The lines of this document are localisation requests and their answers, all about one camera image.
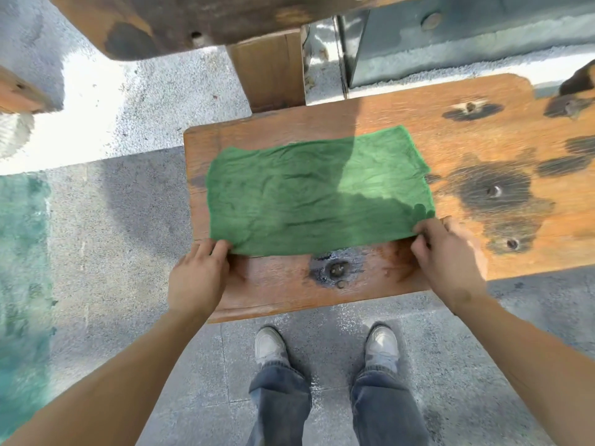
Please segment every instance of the person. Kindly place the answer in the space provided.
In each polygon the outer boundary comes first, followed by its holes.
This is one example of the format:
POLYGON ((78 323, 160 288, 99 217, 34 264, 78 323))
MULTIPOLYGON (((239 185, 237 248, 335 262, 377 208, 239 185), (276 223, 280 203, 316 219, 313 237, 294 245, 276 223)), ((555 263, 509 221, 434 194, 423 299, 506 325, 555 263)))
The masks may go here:
MULTIPOLYGON (((489 296, 480 244, 456 220, 427 219, 413 232, 418 236, 411 248, 432 290, 480 341, 553 441, 593 444, 595 362, 489 296)), ((193 245, 171 271, 169 309, 154 326, 39 410, 5 445, 134 445, 175 362, 219 304, 230 247, 210 239, 193 245)), ((249 391, 258 418, 248 444, 299 445, 310 411, 308 383, 290 366, 276 330, 260 330, 255 349, 261 369, 249 391)), ((365 354, 351 390, 361 446, 425 445, 423 419, 399 381, 392 331, 373 328, 365 354)))

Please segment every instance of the green floor area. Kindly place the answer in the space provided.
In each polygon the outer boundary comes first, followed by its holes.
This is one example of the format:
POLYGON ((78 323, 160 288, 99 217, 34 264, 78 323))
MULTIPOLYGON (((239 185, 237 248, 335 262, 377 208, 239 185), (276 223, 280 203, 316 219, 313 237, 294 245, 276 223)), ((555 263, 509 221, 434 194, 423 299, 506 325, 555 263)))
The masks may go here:
POLYGON ((0 441, 47 402, 49 193, 43 174, 0 177, 0 441))

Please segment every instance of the person's left arm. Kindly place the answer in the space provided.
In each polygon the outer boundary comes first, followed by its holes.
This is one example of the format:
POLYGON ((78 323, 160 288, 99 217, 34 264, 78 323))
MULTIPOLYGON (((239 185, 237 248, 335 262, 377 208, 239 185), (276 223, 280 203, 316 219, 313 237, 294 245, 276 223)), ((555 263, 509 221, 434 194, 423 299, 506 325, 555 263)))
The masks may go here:
POLYGON ((134 446, 175 362, 221 300, 229 247, 212 239, 192 246, 171 271, 168 312, 38 411, 5 446, 134 446))

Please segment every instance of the person's left hand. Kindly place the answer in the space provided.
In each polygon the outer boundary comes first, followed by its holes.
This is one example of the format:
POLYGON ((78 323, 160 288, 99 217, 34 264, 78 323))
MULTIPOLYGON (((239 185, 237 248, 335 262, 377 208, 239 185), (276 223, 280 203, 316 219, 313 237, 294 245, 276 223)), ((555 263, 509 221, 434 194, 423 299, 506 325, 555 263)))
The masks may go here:
POLYGON ((170 273, 167 303, 170 312, 210 316, 223 295, 229 274, 227 252, 231 244, 205 239, 174 266, 170 273))

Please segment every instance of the shoe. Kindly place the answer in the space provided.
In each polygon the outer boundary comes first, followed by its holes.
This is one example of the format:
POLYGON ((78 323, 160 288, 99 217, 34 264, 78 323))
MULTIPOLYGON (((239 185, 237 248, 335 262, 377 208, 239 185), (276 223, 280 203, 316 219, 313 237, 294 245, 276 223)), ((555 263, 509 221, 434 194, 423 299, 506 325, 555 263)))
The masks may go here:
POLYGON ((254 341, 254 350, 260 367, 268 361, 282 361, 285 365, 290 366, 285 342, 273 327, 260 329, 254 341))
POLYGON ((370 331, 366 341, 366 367, 383 366, 397 373, 399 361, 399 344, 394 332, 378 325, 370 331))

